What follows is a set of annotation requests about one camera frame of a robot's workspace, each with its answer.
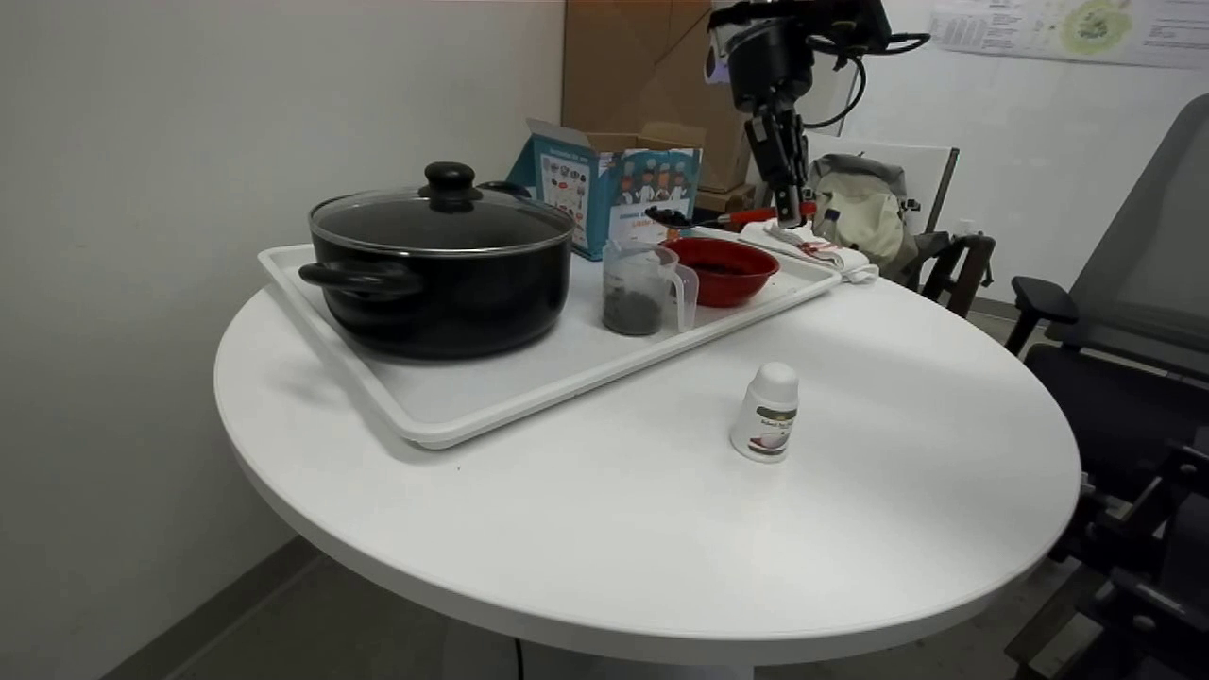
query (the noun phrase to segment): blue box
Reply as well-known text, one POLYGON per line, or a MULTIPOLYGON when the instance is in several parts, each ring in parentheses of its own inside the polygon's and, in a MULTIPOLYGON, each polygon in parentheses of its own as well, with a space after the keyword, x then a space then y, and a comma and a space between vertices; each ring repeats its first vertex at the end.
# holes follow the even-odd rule
POLYGON ((567 209, 576 217, 576 251, 601 261, 607 233, 643 223, 646 209, 690 217, 700 171, 700 129, 578 131, 528 122, 512 183, 543 203, 567 209))

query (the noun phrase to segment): white tray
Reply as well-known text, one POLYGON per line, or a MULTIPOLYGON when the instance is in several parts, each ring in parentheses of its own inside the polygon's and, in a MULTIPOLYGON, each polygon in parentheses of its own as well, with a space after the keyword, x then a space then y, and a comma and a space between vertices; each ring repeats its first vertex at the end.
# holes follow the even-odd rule
POLYGON ((601 328, 601 266, 576 258, 562 316, 541 343, 498 359, 401 364, 345 338, 320 292, 297 281, 297 267, 309 261, 309 246, 265 251, 260 267, 272 281, 272 300, 386 447, 412 443, 421 451, 452 451, 627 374, 673 364, 690 347, 821 300, 839 282, 828 267, 780 258, 784 273, 776 273, 750 305, 728 315, 700 311, 690 334, 632 341, 601 328))

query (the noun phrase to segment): bottle label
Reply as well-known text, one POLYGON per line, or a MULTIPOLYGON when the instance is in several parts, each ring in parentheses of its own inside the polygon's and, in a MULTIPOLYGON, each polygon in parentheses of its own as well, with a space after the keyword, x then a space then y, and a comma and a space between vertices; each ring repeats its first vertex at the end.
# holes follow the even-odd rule
POLYGON ((791 447, 795 421, 797 411, 755 407, 750 451, 760 459, 784 459, 791 447))

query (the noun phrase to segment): round white table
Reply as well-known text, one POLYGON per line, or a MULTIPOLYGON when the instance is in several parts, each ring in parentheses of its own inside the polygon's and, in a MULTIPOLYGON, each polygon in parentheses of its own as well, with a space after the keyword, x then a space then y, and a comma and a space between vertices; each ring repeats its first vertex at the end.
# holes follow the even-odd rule
MULTIPOLYGON (((450 452, 386 451, 260 292, 222 338, 216 398, 255 488, 320 553, 474 631, 649 663, 615 674, 632 680, 751 676, 952 627, 1057 542, 1080 488, 1077 443, 1022 359, 891 282, 450 452), (780 464, 727 443, 767 359, 801 372, 780 464)), ((578 676, 607 674, 582 659, 578 676)))

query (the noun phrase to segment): poster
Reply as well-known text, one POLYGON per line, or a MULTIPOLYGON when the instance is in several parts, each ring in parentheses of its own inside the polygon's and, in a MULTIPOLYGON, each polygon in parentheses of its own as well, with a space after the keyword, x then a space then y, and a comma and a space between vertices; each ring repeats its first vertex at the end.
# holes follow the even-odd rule
POLYGON ((941 0, 952 52, 1209 67, 1209 0, 941 0))

